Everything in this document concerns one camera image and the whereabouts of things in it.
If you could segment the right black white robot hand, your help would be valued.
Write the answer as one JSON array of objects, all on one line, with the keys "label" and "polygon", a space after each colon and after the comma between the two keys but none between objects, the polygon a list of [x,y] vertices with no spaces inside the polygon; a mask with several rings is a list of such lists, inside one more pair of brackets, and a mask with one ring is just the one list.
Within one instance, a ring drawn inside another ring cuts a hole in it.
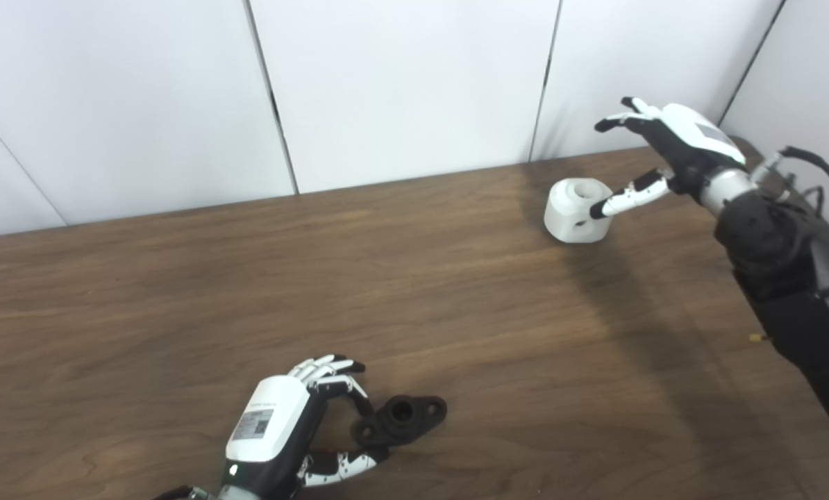
[{"label": "right black white robot hand", "polygon": [[590,219],[611,218],[671,193],[688,195],[719,216],[727,203],[757,190],[746,171],[744,153],[702,114],[675,103],[657,108],[630,96],[621,103],[628,111],[602,118],[595,124],[596,132],[624,127],[643,138],[665,166],[593,203]]}]

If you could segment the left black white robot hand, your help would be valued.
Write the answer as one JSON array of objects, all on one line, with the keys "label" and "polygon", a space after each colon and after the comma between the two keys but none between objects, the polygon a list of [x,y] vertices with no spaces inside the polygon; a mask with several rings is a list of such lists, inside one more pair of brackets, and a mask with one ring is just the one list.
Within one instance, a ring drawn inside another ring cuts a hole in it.
[{"label": "left black white robot hand", "polygon": [[366,367],[342,355],[307,358],[286,374],[257,384],[225,447],[218,499],[293,499],[304,488],[328,486],[386,461],[387,447],[312,450],[334,398],[349,398],[361,417],[374,409],[355,379]]}]

